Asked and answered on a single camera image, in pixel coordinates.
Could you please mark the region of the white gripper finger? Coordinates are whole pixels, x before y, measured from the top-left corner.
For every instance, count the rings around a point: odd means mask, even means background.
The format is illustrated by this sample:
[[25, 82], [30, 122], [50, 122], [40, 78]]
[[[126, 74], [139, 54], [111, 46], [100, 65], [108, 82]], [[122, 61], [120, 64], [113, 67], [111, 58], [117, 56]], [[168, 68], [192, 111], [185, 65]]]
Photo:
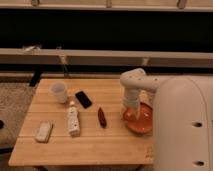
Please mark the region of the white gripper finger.
[[140, 117], [140, 107], [135, 109], [135, 117], [136, 117], [136, 120], [139, 119], [139, 117]]

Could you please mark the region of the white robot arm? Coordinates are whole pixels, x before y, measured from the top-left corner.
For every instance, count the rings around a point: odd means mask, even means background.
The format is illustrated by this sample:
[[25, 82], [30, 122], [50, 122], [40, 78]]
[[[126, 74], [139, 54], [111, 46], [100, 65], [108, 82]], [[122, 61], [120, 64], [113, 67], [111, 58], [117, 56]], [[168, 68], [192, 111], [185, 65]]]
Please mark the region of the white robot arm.
[[153, 99], [154, 171], [213, 171], [213, 76], [147, 75], [141, 68], [120, 76], [123, 104]]

